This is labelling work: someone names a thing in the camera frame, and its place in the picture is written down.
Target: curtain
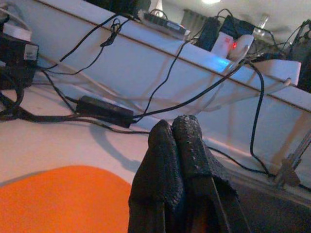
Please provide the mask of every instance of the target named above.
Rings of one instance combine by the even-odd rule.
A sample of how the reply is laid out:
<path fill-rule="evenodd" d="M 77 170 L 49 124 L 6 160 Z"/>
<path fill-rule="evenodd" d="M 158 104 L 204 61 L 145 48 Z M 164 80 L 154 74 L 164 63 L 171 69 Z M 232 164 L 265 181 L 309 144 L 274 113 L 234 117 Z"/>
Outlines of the curtain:
<path fill-rule="evenodd" d="M 191 31 L 191 34 L 190 34 L 190 38 L 191 38 L 202 29 L 206 20 L 207 20 L 206 16 L 203 16 L 192 10 L 185 9 L 184 17 L 183 17 L 183 20 L 181 21 L 181 25 L 183 25 L 187 30 Z"/>

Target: orange mat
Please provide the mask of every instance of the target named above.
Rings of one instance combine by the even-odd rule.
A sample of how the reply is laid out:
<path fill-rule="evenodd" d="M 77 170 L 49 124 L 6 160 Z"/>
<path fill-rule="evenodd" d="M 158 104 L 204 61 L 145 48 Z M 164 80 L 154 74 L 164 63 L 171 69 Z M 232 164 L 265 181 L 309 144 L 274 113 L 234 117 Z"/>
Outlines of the orange mat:
<path fill-rule="evenodd" d="M 0 233 L 126 233 L 131 185 L 70 166 L 0 188 Z"/>

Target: ceiling light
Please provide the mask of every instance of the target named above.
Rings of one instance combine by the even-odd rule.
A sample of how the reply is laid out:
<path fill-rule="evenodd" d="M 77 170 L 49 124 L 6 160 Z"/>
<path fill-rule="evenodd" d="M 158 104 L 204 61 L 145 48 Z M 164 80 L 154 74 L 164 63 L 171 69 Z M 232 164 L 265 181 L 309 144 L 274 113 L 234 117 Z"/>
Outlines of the ceiling light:
<path fill-rule="evenodd" d="M 221 0 L 202 0 L 202 2 L 206 3 L 206 4 L 214 4 L 214 3 L 218 3 Z"/>

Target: red light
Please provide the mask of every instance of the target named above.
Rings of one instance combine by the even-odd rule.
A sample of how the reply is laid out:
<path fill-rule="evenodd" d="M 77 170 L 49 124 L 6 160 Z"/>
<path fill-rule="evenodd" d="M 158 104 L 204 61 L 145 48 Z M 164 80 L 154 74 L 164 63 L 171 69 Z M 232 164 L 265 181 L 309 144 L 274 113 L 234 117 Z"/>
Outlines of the red light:
<path fill-rule="evenodd" d="M 238 46 L 238 43 L 237 42 L 233 42 L 232 49 L 234 50 L 237 46 Z"/>

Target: black device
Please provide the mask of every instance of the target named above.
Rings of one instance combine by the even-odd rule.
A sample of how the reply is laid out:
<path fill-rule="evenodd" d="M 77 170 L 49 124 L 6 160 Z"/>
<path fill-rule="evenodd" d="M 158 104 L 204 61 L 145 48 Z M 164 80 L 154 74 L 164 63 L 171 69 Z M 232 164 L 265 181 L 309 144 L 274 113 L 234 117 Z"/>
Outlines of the black device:
<path fill-rule="evenodd" d="M 151 0 L 86 0 L 89 3 L 112 11 L 114 13 L 128 13 L 138 16 L 139 10 L 148 11 Z"/>
<path fill-rule="evenodd" d="M 252 35 L 254 29 L 255 26 L 251 23 L 227 16 L 220 31 L 237 40 L 241 35 Z"/>
<path fill-rule="evenodd" d="M 202 33 L 195 45 L 211 51 L 217 40 L 219 29 L 220 22 L 218 19 L 212 17 L 207 18 Z"/>
<path fill-rule="evenodd" d="M 16 84 L 28 87 L 32 84 L 39 46 L 31 42 L 0 34 L 0 90 L 14 86 L 2 72 L 12 77 Z"/>
<path fill-rule="evenodd" d="M 83 96 L 78 100 L 76 112 L 97 115 L 99 120 L 124 128 L 129 128 L 133 123 L 133 111 L 88 96 Z"/>

